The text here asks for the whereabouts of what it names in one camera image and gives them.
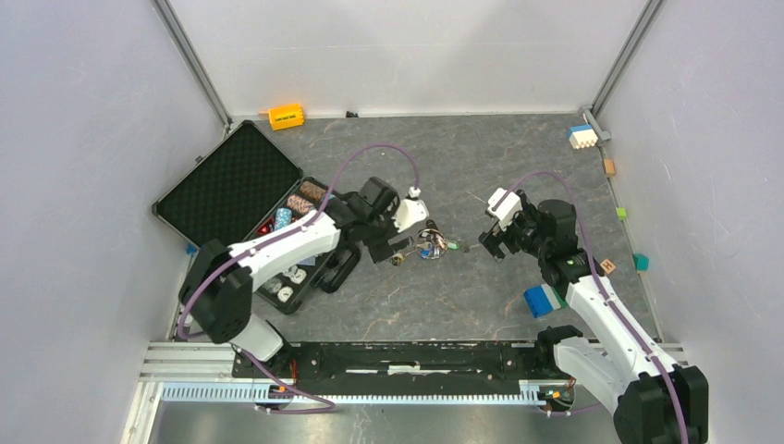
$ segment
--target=wooden cube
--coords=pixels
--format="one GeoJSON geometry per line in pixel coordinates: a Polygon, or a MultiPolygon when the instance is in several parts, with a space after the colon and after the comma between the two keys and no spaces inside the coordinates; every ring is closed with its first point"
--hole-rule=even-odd
{"type": "Polygon", "coordinates": [[[609,259],[605,259],[599,265],[602,267],[603,270],[605,270],[605,274],[606,275],[609,275],[610,273],[612,273],[615,270],[615,264],[610,262],[609,259]]]}
{"type": "Polygon", "coordinates": [[[608,179],[615,176],[615,162],[612,159],[605,159],[605,176],[608,179]]]}

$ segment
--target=black carrying case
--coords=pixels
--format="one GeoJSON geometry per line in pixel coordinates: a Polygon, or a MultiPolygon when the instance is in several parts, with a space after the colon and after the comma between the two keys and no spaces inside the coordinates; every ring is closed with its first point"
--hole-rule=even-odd
{"type": "MultiPolygon", "coordinates": [[[[197,247],[219,240],[228,246],[262,236],[260,230],[274,219],[277,208],[287,206],[288,197],[298,194],[314,207],[319,202],[303,194],[300,187],[310,182],[324,190],[316,179],[304,176],[302,169],[275,147],[256,125],[245,120],[193,168],[168,193],[153,204],[153,214],[197,247]]],[[[295,217],[302,217],[292,209],[295,217]]],[[[255,294],[270,302],[278,311],[297,311],[307,290],[319,287],[336,291],[361,252],[354,245],[343,251],[316,256],[315,265],[297,265],[307,277],[295,284],[290,277],[278,274],[283,287],[293,289],[285,301],[261,286],[255,294]]]]}

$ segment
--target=blue block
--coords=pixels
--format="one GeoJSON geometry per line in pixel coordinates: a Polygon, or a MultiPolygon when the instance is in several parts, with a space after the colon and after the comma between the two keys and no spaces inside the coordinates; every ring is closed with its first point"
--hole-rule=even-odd
{"type": "Polygon", "coordinates": [[[580,125],[577,127],[571,127],[569,128],[569,134],[567,134],[566,137],[571,137],[573,133],[578,131],[593,130],[593,129],[594,127],[592,127],[591,125],[580,125]]]}
{"type": "Polygon", "coordinates": [[[547,299],[545,290],[542,286],[533,287],[523,292],[522,297],[528,303],[528,308],[531,309],[533,318],[542,317],[553,311],[553,305],[547,299]]]}
{"type": "Polygon", "coordinates": [[[648,271],[648,256],[635,253],[632,257],[634,257],[634,268],[637,268],[637,271],[648,271]]]}

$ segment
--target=teal cube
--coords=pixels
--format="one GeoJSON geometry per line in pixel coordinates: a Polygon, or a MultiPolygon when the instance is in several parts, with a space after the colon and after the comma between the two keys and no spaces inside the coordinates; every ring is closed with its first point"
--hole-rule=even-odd
{"type": "Polygon", "coordinates": [[[635,253],[632,257],[634,257],[634,268],[637,268],[637,271],[648,271],[648,256],[635,253]]]}

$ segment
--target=orange block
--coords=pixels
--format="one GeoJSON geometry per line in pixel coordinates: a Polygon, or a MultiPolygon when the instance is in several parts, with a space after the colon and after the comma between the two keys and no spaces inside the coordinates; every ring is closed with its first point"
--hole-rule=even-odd
{"type": "Polygon", "coordinates": [[[615,176],[615,162],[610,159],[605,159],[605,176],[608,179],[615,176]]]}
{"type": "MultiPolygon", "coordinates": [[[[263,116],[263,111],[259,112],[259,116],[263,116]]],[[[274,131],[298,127],[305,123],[305,115],[302,114],[302,106],[300,104],[270,108],[270,110],[267,111],[267,116],[269,116],[270,119],[270,127],[272,127],[274,131]]]]}

